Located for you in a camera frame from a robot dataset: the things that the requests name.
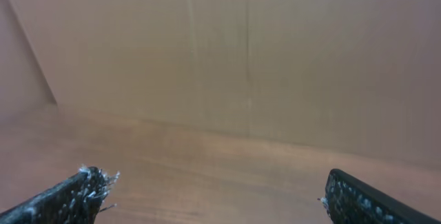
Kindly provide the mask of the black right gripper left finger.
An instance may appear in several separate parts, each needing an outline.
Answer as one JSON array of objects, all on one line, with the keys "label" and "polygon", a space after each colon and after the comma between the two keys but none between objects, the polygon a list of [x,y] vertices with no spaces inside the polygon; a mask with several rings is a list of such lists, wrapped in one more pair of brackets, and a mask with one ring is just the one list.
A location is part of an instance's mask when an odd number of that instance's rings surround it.
[{"label": "black right gripper left finger", "polygon": [[1,213],[1,224],[94,224],[120,173],[82,166],[68,179]]}]

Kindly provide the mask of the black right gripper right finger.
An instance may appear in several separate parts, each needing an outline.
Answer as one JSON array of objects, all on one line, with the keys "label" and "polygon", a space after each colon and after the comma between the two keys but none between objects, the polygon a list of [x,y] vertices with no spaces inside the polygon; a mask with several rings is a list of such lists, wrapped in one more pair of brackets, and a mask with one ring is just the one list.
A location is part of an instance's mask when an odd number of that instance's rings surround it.
[{"label": "black right gripper right finger", "polygon": [[337,168],[330,170],[319,201],[334,224],[440,224]]}]

